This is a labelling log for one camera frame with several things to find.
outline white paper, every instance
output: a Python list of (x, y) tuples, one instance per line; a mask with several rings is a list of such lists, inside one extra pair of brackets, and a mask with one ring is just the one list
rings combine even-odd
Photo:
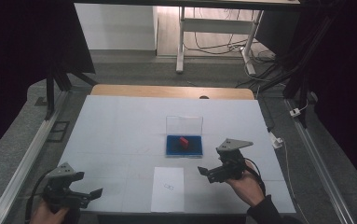
[(151, 212), (184, 212), (184, 168), (155, 167)]

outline wooden floor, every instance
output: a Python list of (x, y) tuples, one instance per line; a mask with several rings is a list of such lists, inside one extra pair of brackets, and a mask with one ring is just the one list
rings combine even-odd
[[(176, 56), (179, 41), (179, 7), (158, 7), (158, 56)], [(252, 21), (252, 17), (257, 15), (257, 11), (238, 10), (238, 9), (222, 9), (222, 8), (193, 8), (185, 9), (186, 18), (204, 18), (218, 20), (240, 20)], [(193, 33), (185, 32), (184, 50), (185, 56), (201, 56), (201, 57), (238, 57), (241, 55), (238, 49), (234, 49), (229, 53), (229, 46), (245, 44), (247, 35), (227, 35), (227, 34), (208, 34), (208, 33)], [(220, 48), (203, 49), (212, 53), (201, 52), (194, 49), (209, 48), (213, 46), (224, 45)], [(267, 50), (260, 43), (253, 43), (252, 50), (254, 54), (259, 51)]]

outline gray carpet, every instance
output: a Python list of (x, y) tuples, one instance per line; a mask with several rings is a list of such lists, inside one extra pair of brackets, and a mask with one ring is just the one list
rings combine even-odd
[[(166, 86), (201, 86), (234, 88), (238, 83), (249, 80), (243, 71), (243, 64), (237, 63), (186, 63), (182, 75), (175, 74), (175, 63), (96, 63), (97, 75), (89, 75), (100, 83), (129, 84), (129, 85), (166, 85)], [(258, 65), (258, 71), (265, 66)], [(34, 168), (23, 184), (21, 193), (14, 203), (6, 223), (23, 223), (24, 205), (36, 179), (46, 170), (54, 168), (73, 130), (77, 115), (90, 92), (90, 87), (70, 76), (73, 88), (64, 110), (58, 121), (67, 121), (67, 135), (61, 142), (46, 142), (34, 163)], [(277, 137), (284, 139), (288, 151), (289, 171), (292, 186), (295, 191), (295, 201), (301, 206), (309, 223), (340, 223), (323, 184), (315, 172), (308, 153), (297, 133), (294, 121), (289, 116), (281, 97), (281, 86), (258, 94), (259, 104), (267, 126)], [(15, 172), (25, 150), (34, 138), (45, 114), (46, 108), (35, 106), (39, 97), (45, 97), (45, 82), (34, 84), (29, 89), (26, 105), (15, 122), (0, 141), (0, 196), (10, 177)], [(338, 147), (333, 138), (324, 129), (313, 113), (313, 105), (308, 108), (308, 126), (314, 141), (321, 150), (328, 169), (340, 188), (354, 219), (357, 221), (357, 172), (350, 161)], [(57, 140), (60, 133), (51, 133), (49, 139)], [(288, 181), (286, 151), (284, 147), (276, 150), (281, 169)], [(306, 223), (295, 203), (297, 218)], [(84, 213), (80, 223), (97, 223), (97, 217)]]

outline red object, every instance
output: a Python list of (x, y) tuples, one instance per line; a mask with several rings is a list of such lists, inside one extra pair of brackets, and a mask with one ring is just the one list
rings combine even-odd
[(187, 141), (187, 139), (185, 139), (184, 137), (179, 138), (179, 143), (184, 149), (187, 149), (189, 147), (189, 141)]

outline open plastic case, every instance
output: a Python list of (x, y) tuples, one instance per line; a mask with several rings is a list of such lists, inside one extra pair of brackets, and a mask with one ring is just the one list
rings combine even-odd
[(166, 117), (166, 156), (201, 158), (203, 117)]

